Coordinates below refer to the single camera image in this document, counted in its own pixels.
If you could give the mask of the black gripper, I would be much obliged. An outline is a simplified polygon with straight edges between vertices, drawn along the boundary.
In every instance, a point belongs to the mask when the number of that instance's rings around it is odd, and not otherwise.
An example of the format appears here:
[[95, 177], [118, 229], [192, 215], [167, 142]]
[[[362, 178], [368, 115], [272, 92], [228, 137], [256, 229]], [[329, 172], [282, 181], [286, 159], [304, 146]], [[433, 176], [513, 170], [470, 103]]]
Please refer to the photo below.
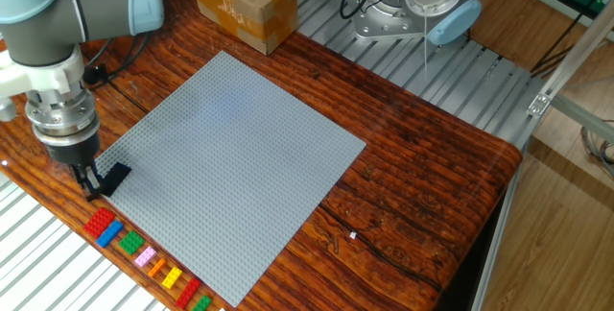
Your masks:
[[85, 190], [85, 199], [92, 202], [101, 196], [104, 180], [98, 174], [95, 165], [95, 155], [100, 151], [99, 134], [70, 135], [59, 137], [56, 141], [46, 144], [46, 149], [52, 159], [63, 164], [71, 164], [71, 172], [81, 188]]

